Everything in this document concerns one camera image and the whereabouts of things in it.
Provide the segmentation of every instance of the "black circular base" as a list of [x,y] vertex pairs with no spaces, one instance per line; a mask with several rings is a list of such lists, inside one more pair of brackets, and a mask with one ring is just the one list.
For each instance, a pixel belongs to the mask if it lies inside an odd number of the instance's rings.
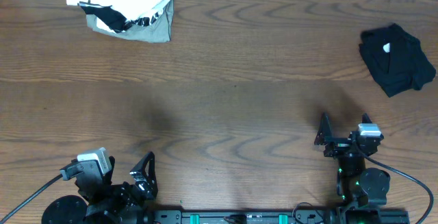
[[42,224],[78,224],[87,212],[86,202],[78,196],[65,196],[47,207],[42,214]]

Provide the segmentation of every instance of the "wooden table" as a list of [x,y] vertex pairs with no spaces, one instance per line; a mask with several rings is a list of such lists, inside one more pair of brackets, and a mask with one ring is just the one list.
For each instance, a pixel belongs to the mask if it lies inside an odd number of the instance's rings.
[[[65,0],[3,0],[0,216],[99,147],[115,184],[154,151],[157,202],[186,210],[335,203],[337,163],[313,146],[323,111],[339,136],[367,112],[385,135],[373,158],[437,194],[438,83],[388,98],[359,55],[361,31],[393,22],[436,67],[438,0],[175,0],[165,44],[93,32]],[[426,192],[390,174],[388,206],[415,222]],[[9,223],[69,194],[57,182]]]

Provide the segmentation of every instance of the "metal bracket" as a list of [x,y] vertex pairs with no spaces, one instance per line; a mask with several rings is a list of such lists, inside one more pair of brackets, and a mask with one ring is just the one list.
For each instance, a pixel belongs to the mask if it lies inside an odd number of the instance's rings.
[[143,200],[154,200],[157,197],[158,186],[155,176],[155,155],[152,152],[147,153],[131,169],[129,174],[136,181],[137,189],[141,192]]
[[332,138],[332,131],[327,113],[323,113],[320,121],[320,128],[315,138],[315,145],[327,145],[326,138]]

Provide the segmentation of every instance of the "black cable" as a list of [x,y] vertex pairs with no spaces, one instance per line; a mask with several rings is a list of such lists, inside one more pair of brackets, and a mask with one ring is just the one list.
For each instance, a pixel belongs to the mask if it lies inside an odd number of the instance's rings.
[[397,170],[397,169],[395,169],[395,168],[392,168],[392,167],[387,166],[387,165],[385,165],[385,164],[383,164],[383,163],[381,163],[381,162],[378,162],[378,161],[376,161],[376,160],[374,160],[374,159],[371,159],[368,155],[365,155],[365,153],[359,148],[359,146],[357,146],[357,143],[354,142],[353,144],[355,145],[357,151],[358,151],[358,152],[359,152],[359,153],[360,153],[360,154],[361,154],[366,160],[369,160],[370,162],[372,162],[372,163],[374,163],[374,164],[376,164],[376,165],[379,165],[379,166],[383,167],[384,169],[388,169],[388,170],[390,170],[391,172],[397,173],[397,174],[399,174],[399,175],[401,175],[401,176],[403,176],[403,177],[405,177],[405,178],[407,178],[407,179],[410,179],[410,180],[412,180],[413,182],[419,184],[422,188],[424,188],[424,190],[426,190],[426,192],[429,194],[429,206],[427,207],[427,209],[426,209],[425,213],[423,214],[423,216],[417,221],[417,224],[422,223],[422,222],[424,221],[424,219],[426,219],[426,217],[429,215],[429,213],[430,213],[430,211],[432,210],[432,207],[433,207],[433,193],[432,193],[432,191],[430,191],[429,187],[427,187],[427,185],[425,185],[425,184],[424,184],[423,182],[421,182],[420,180],[415,179],[414,177],[412,177],[412,176],[410,176],[410,175],[408,175],[408,174],[406,174],[406,173],[403,173],[402,171],[399,171],[399,170]]
[[323,223],[323,222],[324,222],[324,217],[322,216],[322,214],[320,214],[320,213],[316,210],[315,206],[313,206],[311,203],[307,203],[307,202],[301,202],[301,203],[297,204],[297,205],[295,206],[294,210],[292,210],[292,217],[295,218],[295,221],[296,221],[296,222],[298,222],[299,224],[304,224],[304,223],[302,223],[301,221],[299,221],[299,220],[295,217],[295,211],[296,211],[296,208],[300,207],[300,206],[303,205],[303,204],[307,204],[307,205],[311,206],[311,207],[313,208],[313,210],[315,210],[316,214],[318,214],[318,215],[322,218],[322,222],[320,222],[320,223]]
[[28,197],[24,202],[20,203],[19,206],[13,209],[9,214],[7,214],[3,219],[1,219],[0,224],[4,224],[9,218],[11,218],[15,213],[17,213],[22,207],[32,201],[36,196],[42,193],[43,190],[46,190],[51,184],[55,183],[57,180],[62,178],[62,175],[58,175],[54,177],[51,181],[47,182],[44,186],[42,186],[39,190],[37,190],[34,194]]
[[226,221],[229,224],[240,224],[237,221],[232,221],[231,218],[229,218],[229,216],[224,216],[224,221]]

